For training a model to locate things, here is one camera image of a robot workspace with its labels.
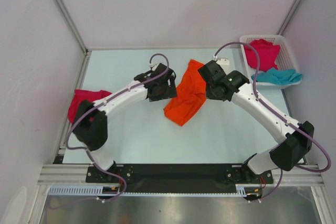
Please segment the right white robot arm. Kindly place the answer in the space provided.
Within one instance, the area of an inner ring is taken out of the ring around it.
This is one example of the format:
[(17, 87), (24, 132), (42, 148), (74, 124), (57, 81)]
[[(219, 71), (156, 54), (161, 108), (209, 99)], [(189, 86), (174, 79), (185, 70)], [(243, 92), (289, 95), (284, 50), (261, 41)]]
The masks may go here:
[(280, 168), (290, 171), (311, 150), (313, 125), (286, 116), (253, 89), (248, 78), (237, 70), (225, 73), (214, 60), (198, 69), (206, 83), (206, 98), (230, 101), (247, 111), (274, 138), (277, 145), (254, 154), (242, 164), (243, 179), (254, 183), (263, 172)]

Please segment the white plastic basket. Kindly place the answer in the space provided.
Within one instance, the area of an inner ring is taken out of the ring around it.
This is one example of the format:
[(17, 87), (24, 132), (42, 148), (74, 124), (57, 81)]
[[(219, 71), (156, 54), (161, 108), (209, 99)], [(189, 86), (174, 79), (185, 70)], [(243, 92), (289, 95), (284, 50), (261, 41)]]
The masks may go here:
[[(295, 69), (296, 72), (300, 73), (299, 67), (296, 63), (296, 59), (294, 54), (292, 53), (289, 44), (287, 43), (286, 39), (281, 35), (242, 35), (239, 39), (240, 42), (250, 44), (253, 40), (264, 39), (268, 42), (273, 43), (274, 45), (280, 46), (280, 53), (277, 56), (275, 61), (276, 65), (278, 66), (278, 70), (287, 70), (287, 69)], [(277, 89), (285, 89), (292, 85), (275, 85), (271, 83), (265, 82), (257, 82), (258, 88), (277, 88)]]

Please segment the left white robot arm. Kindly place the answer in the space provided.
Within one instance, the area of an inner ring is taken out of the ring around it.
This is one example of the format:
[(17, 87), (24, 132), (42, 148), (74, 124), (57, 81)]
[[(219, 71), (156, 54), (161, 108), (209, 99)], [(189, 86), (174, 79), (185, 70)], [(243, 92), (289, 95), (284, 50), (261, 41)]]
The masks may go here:
[(115, 178), (115, 159), (109, 150), (108, 124), (112, 117), (131, 105), (149, 100), (161, 101), (177, 96), (174, 70), (163, 63), (151, 66), (120, 91), (105, 98), (79, 104), (71, 128), (71, 136), (81, 143), (92, 163), (99, 166), (98, 176), (105, 182)]

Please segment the orange t shirt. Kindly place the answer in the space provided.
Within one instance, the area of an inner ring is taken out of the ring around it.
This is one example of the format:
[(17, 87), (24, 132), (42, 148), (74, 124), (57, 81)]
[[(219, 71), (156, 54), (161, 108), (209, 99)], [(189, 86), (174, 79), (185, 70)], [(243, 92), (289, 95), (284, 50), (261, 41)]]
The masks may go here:
[(185, 125), (203, 106), (206, 101), (206, 82), (198, 70), (204, 64), (191, 59), (180, 84), (177, 86), (177, 97), (163, 109), (166, 118), (179, 126)]

